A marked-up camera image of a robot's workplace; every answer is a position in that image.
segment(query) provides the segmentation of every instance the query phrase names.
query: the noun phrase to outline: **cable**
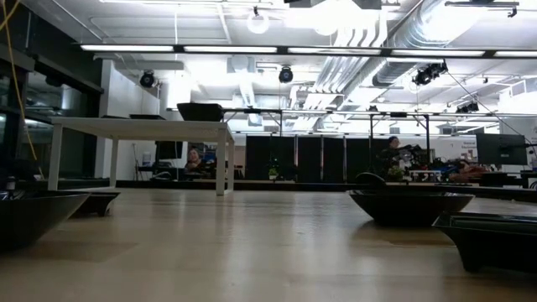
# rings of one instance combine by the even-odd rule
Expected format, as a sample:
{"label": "cable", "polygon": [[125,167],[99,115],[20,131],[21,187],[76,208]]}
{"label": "cable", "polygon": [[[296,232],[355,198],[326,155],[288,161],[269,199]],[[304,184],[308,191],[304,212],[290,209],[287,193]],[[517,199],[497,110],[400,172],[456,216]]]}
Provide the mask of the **cable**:
{"label": "cable", "polygon": [[[477,102],[479,105],[481,105],[481,107],[485,108],[490,114],[493,115],[493,117],[497,118],[497,119],[500,121],[500,123],[502,123],[503,125],[507,126],[507,128],[513,130],[514,133],[517,133],[518,135],[521,135],[521,136],[524,138],[524,140],[525,140],[526,142],[528,142],[528,144],[532,144],[531,141],[530,141],[529,139],[527,139],[522,133],[516,131],[513,127],[511,127],[511,125],[509,125],[507,122],[505,122],[505,121],[504,121],[503,119],[501,119],[499,116],[497,116],[496,113],[494,113],[492,110],[488,109],[487,106],[483,105],[483,103],[480,102],[480,101],[477,99],[477,97],[475,97],[471,92],[469,92],[468,89],[466,89],[466,87],[463,86],[463,85],[461,84],[461,82],[459,82],[459,81],[455,78],[455,76],[453,76],[449,71],[447,71],[446,73],[447,73],[448,75],[450,75],[450,77],[455,81],[455,83],[457,83],[457,84],[458,84],[458,85],[459,85],[459,86],[460,86],[460,87],[461,87],[461,88],[468,94],[468,96],[470,96],[475,102]],[[533,151],[534,151],[534,155],[537,156],[537,152],[535,152],[535,147],[534,147],[534,146],[531,146],[531,148],[532,148]]]}
{"label": "cable", "polygon": [[6,16],[6,1],[5,0],[3,1],[3,11],[4,11],[3,17],[4,18],[3,18],[3,22],[0,24],[0,31],[2,31],[4,26],[8,25],[9,19],[13,16],[19,4],[20,4],[20,0],[17,0],[15,5],[13,5],[13,8],[11,9],[11,12],[9,12],[8,15]]}
{"label": "cable", "polygon": [[[9,24],[8,24],[8,21],[11,18],[11,16],[13,16],[13,13],[15,12],[15,9],[18,6],[18,3],[19,1],[15,3],[15,5],[13,6],[13,9],[11,10],[11,13],[8,14],[8,10],[6,9],[6,3],[5,1],[3,2],[4,22],[0,25],[0,30],[2,30],[4,26],[6,27],[6,35],[8,38],[9,59],[11,60],[11,71],[13,72],[13,83],[15,84],[15,91],[17,92],[18,105],[20,106],[20,116],[24,121],[24,125],[26,126],[26,117],[24,115],[23,99],[21,97],[21,93],[18,88],[17,71],[15,69],[15,60],[13,59],[13,48],[11,45],[11,34],[9,33]],[[41,179],[45,180],[45,177],[43,175],[43,170],[41,169],[41,165],[39,164],[37,154],[35,153],[34,144],[32,143],[32,138],[30,137],[30,131],[29,131],[28,126],[25,127],[25,130],[26,130],[26,136],[28,138],[28,143],[30,145],[30,149],[32,150],[32,155],[34,156],[34,160],[38,165],[39,174],[41,175]]]}

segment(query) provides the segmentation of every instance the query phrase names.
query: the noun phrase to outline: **fluorescent light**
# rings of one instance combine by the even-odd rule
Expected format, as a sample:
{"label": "fluorescent light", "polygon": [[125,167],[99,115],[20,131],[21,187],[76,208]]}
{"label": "fluorescent light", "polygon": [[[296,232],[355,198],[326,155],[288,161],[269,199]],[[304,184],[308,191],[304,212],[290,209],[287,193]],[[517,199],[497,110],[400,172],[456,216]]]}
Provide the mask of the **fluorescent light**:
{"label": "fluorescent light", "polygon": [[517,50],[511,50],[511,51],[497,51],[494,56],[505,56],[505,57],[530,57],[534,58],[537,57],[537,51],[517,51]]}
{"label": "fluorescent light", "polygon": [[289,47],[290,54],[329,54],[329,55],[379,55],[380,49],[348,49],[344,47]]}
{"label": "fluorescent light", "polygon": [[443,59],[427,58],[386,58],[388,63],[444,63]]}
{"label": "fluorescent light", "polygon": [[327,114],[326,110],[283,110],[282,113],[294,113],[294,114]]}
{"label": "fluorescent light", "polygon": [[178,1],[178,0],[99,0],[102,3],[126,3],[126,4],[198,4],[207,5],[222,3],[222,0],[202,0],[202,1]]}
{"label": "fluorescent light", "polygon": [[416,56],[436,56],[436,57],[453,57],[453,56],[471,56],[479,57],[485,53],[484,50],[457,50],[457,49],[394,49],[391,55],[416,55]]}
{"label": "fluorescent light", "polygon": [[185,52],[209,53],[270,53],[277,52],[276,47],[262,46],[185,46]]}
{"label": "fluorescent light", "polygon": [[114,44],[85,44],[81,45],[85,51],[106,52],[174,52],[171,45],[114,45]]}

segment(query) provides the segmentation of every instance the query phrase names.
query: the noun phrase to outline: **black planter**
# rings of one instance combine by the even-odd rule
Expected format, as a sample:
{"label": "black planter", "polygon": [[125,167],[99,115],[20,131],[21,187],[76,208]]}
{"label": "black planter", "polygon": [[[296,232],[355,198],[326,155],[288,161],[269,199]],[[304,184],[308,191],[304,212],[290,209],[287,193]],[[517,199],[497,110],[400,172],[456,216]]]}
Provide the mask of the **black planter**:
{"label": "black planter", "polygon": [[460,211],[474,197],[396,188],[348,193],[378,224],[391,227],[430,227],[443,211]]}
{"label": "black planter", "polygon": [[434,227],[453,240],[468,272],[491,266],[537,273],[537,217],[444,213]]}
{"label": "black planter", "polygon": [[89,194],[29,192],[17,200],[0,200],[0,252],[27,247],[69,218]]}
{"label": "black planter", "polygon": [[104,217],[110,211],[110,203],[116,199],[119,193],[114,192],[78,192],[90,194],[90,197],[75,212],[75,216],[83,216],[96,213]]}

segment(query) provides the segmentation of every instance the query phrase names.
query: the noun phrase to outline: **light fixture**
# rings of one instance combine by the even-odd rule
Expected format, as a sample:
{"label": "light fixture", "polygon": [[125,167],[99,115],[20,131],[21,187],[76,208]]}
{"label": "light fixture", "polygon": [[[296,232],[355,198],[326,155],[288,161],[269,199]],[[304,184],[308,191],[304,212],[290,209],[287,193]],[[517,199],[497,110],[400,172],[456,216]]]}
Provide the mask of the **light fixture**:
{"label": "light fixture", "polygon": [[[254,22],[255,18],[261,18],[261,23],[256,24],[255,22],[257,21]],[[248,27],[248,30],[254,34],[264,34],[269,30],[269,16],[266,13],[260,14],[258,12],[258,7],[254,7],[253,12],[251,12],[246,19],[246,26]]]}
{"label": "light fixture", "polygon": [[85,51],[96,52],[174,52],[172,45],[114,45],[114,44],[83,44]]}
{"label": "light fixture", "polygon": [[185,52],[190,53],[258,53],[275,54],[276,47],[266,46],[185,46]]}
{"label": "light fixture", "polygon": [[537,57],[537,51],[524,51],[524,50],[510,50],[510,51],[504,51],[500,50],[497,51],[494,56],[497,57],[527,57],[527,58],[536,58]]}
{"label": "light fixture", "polygon": [[282,113],[288,114],[327,114],[326,110],[283,110]]}
{"label": "light fixture", "polygon": [[431,56],[431,57],[479,57],[485,54],[484,50],[458,50],[458,49],[394,49],[391,55],[396,56]]}
{"label": "light fixture", "polygon": [[159,80],[154,76],[153,70],[146,70],[143,72],[142,77],[140,77],[140,85],[143,88],[154,88],[159,84]]}
{"label": "light fixture", "polygon": [[290,54],[379,55],[380,49],[348,49],[345,47],[289,47]]}
{"label": "light fixture", "polygon": [[279,82],[282,84],[287,84],[293,81],[293,71],[291,71],[291,67],[284,66],[282,67],[282,70],[279,72],[278,76]]}
{"label": "light fixture", "polygon": [[275,5],[270,1],[249,1],[249,0],[99,0],[101,3],[120,4],[146,4],[146,5],[198,5],[198,6],[240,6],[251,7],[253,3],[262,8],[273,8]]}
{"label": "light fixture", "polygon": [[443,63],[443,59],[427,58],[386,58],[388,63]]}
{"label": "light fixture", "polygon": [[445,61],[442,64],[429,64],[425,68],[418,69],[418,74],[412,79],[412,82],[417,86],[425,86],[447,71]]}

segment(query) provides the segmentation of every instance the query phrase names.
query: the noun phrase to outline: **computer monitor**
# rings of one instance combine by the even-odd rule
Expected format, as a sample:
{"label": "computer monitor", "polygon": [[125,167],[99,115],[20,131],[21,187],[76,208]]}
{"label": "computer monitor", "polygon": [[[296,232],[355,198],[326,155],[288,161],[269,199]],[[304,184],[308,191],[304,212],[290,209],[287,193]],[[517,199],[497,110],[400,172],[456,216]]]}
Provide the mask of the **computer monitor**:
{"label": "computer monitor", "polygon": [[528,164],[523,135],[476,134],[479,164]]}

